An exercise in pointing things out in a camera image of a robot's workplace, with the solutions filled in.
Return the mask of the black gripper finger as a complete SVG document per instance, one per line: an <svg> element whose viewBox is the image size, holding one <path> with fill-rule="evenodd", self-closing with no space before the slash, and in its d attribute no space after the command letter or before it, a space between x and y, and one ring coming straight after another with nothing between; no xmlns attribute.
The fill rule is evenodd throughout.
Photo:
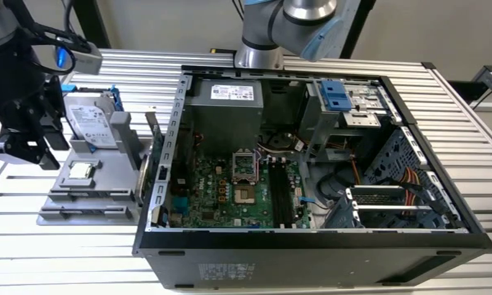
<svg viewBox="0 0 492 295"><path fill-rule="evenodd" d="M29 141L18 133L9 133L0 123L0 160L17 164L36 164L42 170L58 170L56 160L44 139Z"/></svg>
<svg viewBox="0 0 492 295"><path fill-rule="evenodd" d="M69 143L62 134L62 124L58 122L56 125L44 126L45 139L56 151L66 151L69 149Z"/></svg>

